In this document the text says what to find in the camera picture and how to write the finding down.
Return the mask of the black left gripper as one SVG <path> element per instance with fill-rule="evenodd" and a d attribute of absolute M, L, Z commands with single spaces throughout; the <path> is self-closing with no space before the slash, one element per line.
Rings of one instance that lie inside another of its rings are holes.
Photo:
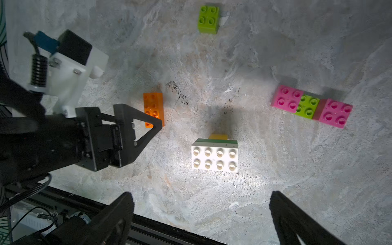
<path fill-rule="evenodd" d="M 113 106 L 113 115 L 98 107 L 76 108 L 80 130 L 76 165 L 99 171 L 109 165 L 133 164 L 162 130 L 162 121 L 126 104 Z"/>

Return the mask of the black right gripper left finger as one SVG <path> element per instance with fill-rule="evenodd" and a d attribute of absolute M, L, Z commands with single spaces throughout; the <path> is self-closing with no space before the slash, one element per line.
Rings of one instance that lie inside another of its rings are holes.
<path fill-rule="evenodd" d="M 124 245 L 132 224 L 134 201 L 130 192 L 120 195 L 82 230 L 82 245 Z"/>

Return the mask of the orange long lego brick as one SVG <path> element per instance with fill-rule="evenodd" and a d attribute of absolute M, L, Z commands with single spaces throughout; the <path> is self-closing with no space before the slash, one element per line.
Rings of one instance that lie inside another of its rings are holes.
<path fill-rule="evenodd" d="M 144 93 L 144 111 L 145 114 L 160 119 L 164 127 L 164 106 L 163 95 L 159 92 Z"/>

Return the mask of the magenta lego brick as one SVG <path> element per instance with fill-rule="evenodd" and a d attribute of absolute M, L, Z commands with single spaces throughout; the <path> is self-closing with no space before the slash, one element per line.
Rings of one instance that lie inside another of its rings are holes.
<path fill-rule="evenodd" d="M 313 120 L 343 129 L 353 106 L 332 99 L 321 99 L 313 115 Z"/>
<path fill-rule="evenodd" d="M 275 91 L 271 106 L 290 112 L 296 113 L 304 91 L 280 85 Z"/>

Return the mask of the small lime lego brick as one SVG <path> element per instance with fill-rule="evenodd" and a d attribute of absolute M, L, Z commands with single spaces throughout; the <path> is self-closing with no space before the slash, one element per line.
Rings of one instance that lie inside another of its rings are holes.
<path fill-rule="evenodd" d="M 219 25 L 219 7 L 201 6 L 198 18 L 198 30 L 200 33 L 217 34 Z"/>

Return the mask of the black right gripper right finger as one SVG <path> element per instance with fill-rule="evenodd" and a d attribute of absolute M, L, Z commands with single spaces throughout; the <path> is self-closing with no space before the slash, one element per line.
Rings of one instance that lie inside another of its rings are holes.
<path fill-rule="evenodd" d="M 272 192 L 269 208 L 282 245 L 344 244 L 279 191 Z"/>

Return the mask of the yellow lego brick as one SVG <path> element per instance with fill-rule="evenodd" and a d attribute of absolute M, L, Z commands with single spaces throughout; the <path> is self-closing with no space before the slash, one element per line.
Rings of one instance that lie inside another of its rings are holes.
<path fill-rule="evenodd" d="M 228 140 L 228 136 L 225 134 L 211 134 L 208 139 L 214 140 Z"/>

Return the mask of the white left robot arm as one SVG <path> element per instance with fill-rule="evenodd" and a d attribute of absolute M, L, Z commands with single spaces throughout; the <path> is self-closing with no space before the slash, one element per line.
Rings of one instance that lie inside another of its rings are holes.
<path fill-rule="evenodd" d="M 133 163 L 162 129 L 162 121 L 125 104 L 114 115 L 97 107 L 76 117 L 46 115 L 32 93 L 1 76 L 1 102 L 22 117 L 1 119 L 1 183 L 8 185 L 79 165 L 91 171 Z"/>

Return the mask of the dark green long lego brick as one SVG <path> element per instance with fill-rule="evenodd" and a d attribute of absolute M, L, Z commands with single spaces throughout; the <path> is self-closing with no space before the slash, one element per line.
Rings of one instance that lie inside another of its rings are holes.
<path fill-rule="evenodd" d="M 199 143 L 211 143 L 211 144 L 238 144 L 236 140 L 223 140 L 223 139 L 203 139 L 198 138 L 196 142 Z"/>

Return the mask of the white lego brick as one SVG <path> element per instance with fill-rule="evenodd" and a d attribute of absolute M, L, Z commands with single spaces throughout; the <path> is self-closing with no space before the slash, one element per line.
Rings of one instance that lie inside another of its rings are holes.
<path fill-rule="evenodd" d="M 238 155 L 238 144 L 194 142 L 191 150 L 192 168 L 237 173 Z"/>

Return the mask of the lime green lego brick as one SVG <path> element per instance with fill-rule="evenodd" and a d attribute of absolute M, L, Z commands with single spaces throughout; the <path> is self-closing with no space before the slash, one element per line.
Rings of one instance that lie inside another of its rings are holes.
<path fill-rule="evenodd" d="M 295 115 L 308 119 L 313 119 L 314 113 L 317 109 L 319 102 L 320 99 L 318 98 L 309 95 L 302 95 Z"/>

